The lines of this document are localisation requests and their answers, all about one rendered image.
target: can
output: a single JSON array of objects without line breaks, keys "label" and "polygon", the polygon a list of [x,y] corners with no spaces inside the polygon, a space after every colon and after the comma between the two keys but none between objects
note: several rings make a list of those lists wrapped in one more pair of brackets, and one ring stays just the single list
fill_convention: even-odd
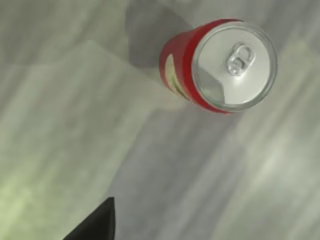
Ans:
[{"label": "can", "polygon": [[278,60],[259,27],[220,19],[171,39],[160,54],[159,71],[174,93],[226,114],[247,110],[268,95]]}]

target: wooden floor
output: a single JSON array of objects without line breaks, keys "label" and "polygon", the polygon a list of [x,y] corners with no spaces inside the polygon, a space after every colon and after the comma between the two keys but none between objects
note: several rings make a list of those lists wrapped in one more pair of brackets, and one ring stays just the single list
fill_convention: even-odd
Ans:
[{"label": "wooden floor", "polygon": [[[61,240],[114,196],[117,240],[320,239],[320,0],[1,0],[0,239]],[[175,34],[239,18],[279,75],[245,113],[155,80]]]}]

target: red can body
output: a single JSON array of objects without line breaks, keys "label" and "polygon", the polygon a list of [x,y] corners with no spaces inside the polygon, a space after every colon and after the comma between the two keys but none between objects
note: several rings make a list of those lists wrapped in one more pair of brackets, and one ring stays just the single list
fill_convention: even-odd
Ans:
[{"label": "red can body", "polygon": [[[192,31],[183,32],[171,39],[163,48],[159,59],[160,76],[163,83],[172,91],[182,95],[189,101],[216,113],[226,114],[228,112],[220,110],[209,104],[201,96],[193,81],[192,64],[196,48],[202,38],[212,29],[226,23],[240,22],[237,19],[220,19],[200,26]],[[169,57],[173,58],[173,67],[176,81],[180,90],[173,89],[166,74]]]}]

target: can rim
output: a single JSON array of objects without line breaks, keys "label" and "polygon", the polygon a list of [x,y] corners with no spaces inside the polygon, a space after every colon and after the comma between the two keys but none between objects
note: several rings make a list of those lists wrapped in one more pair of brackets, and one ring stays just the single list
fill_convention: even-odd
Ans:
[{"label": "can rim", "polygon": [[[244,29],[246,31],[250,31],[252,34],[254,34],[266,47],[268,53],[269,53],[269,61],[270,61],[270,76],[267,80],[267,84],[262,89],[262,91],[252,100],[246,103],[241,104],[222,104],[219,101],[213,100],[211,97],[209,97],[203,90],[201,81],[199,81],[198,76],[198,60],[200,53],[203,50],[203,47],[209,41],[209,39],[224,30],[227,29]],[[278,73],[278,57],[277,57],[277,51],[274,47],[271,39],[269,36],[260,28],[253,24],[242,22],[242,21],[233,21],[228,23],[223,23],[204,35],[204,37],[200,40],[199,44],[197,45],[193,57],[192,57],[192,66],[191,66],[191,72],[192,72],[192,81],[195,85],[196,90],[199,92],[201,98],[205,100],[210,106],[217,108],[221,111],[227,111],[227,112],[241,112],[243,110],[249,109],[260,103],[263,99],[265,99],[268,95],[268,93],[271,91],[277,77]]]}]

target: can lid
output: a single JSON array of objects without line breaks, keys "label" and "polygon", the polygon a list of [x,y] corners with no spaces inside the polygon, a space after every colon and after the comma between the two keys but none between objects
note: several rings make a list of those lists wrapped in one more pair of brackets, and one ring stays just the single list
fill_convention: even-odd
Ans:
[{"label": "can lid", "polygon": [[201,97],[228,112],[239,112],[262,101],[275,82],[277,70],[277,53],[268,36],[240,21],[208,32],[192,60],[192,78]]}]

